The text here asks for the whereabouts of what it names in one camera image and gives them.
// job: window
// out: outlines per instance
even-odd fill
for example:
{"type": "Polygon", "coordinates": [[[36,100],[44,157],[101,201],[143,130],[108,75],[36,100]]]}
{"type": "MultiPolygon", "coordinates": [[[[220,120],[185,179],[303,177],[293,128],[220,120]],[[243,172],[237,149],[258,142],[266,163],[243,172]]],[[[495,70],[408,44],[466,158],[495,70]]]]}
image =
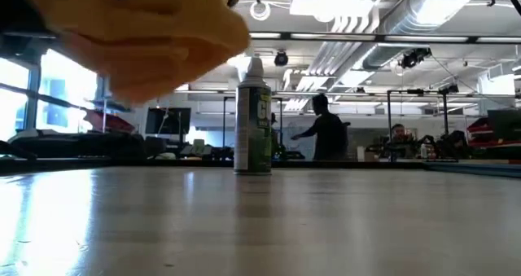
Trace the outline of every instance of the window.
{"type": "Polygon", "coordinates": [[[7,141],[24,128],[27,96],[0,89],[0,140],[7,141]]]}
{"type": "Polygon", "coordinates": [[[97,79],[95,72],[54,50],[48,50],[42,56],[42,82],[39,93],[78,106],[93,108],[93,104],[88,101],[94,100],[96,96],[97,79]]]}
{"type": "Polygon", "coordinates": [[[37,129],[53,129],[63,134],[85,133],[92,125],[84,121],[86,112],[76,108],[67,108],[56,104],[38,101],[37,129]]]}
{"type": "Polygon", "coordinates": [[[0,58],[0,83],[27,89],[29,70],[7,59],[0,58]]]}

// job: computer monitor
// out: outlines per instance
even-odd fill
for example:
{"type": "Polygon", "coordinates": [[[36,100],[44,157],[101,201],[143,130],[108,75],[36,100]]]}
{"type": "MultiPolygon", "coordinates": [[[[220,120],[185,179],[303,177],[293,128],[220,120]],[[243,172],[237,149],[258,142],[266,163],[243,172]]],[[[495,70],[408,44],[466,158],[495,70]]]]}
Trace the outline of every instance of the computer monitor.
{"type": "Polygon", "coordinates": [[[146,134],[188,134],[190,130],[190,108],[148,109],[146,134]]]}
{"type": "Polygon", "coordinates": [[[490,110],[488,123],[494,131],[494,136],[506,141],[521,140],[520,110],[490,110]]]}

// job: wooden table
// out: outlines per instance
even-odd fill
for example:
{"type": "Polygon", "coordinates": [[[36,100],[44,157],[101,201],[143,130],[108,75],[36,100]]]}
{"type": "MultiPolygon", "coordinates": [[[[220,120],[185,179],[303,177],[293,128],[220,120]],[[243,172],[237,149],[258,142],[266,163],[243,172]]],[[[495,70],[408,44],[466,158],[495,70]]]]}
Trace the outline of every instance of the wooden table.
{"type": "Polygon", "coordinates": [[[0,177],[1,275],[521,274],[521,181],[419,170],[0,177]]]}

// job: bottle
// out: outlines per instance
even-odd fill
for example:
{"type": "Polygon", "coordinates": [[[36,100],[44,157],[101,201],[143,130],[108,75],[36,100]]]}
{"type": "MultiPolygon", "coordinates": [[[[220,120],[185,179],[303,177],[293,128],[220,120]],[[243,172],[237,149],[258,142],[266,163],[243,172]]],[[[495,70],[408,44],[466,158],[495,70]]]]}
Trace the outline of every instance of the bottle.
{"type": "Polygon", "coordinates": [[[429,158],[429,155],[428,155],[428,152],[427,152],[427,145],[424,144],[424,143],[420,147],[420,156],[422,157],[422,159],[429,158]]]}
{"type": "Polygon", "coordinates": [[[271,174],[271,88],[253,57],[235,96],[235,174],[271,174]]]}

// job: yellow cloth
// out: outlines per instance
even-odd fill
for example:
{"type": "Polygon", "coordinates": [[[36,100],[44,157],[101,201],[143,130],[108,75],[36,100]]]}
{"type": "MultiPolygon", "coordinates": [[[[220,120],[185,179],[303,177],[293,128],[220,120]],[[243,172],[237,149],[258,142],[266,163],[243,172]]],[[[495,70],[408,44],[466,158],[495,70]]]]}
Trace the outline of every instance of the yellow cloth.
{"type": "Polygon", "coordinates": [[[32,0],[75,60],[142,103],[196,80],[249,44],[227,0],[32,0]]]}

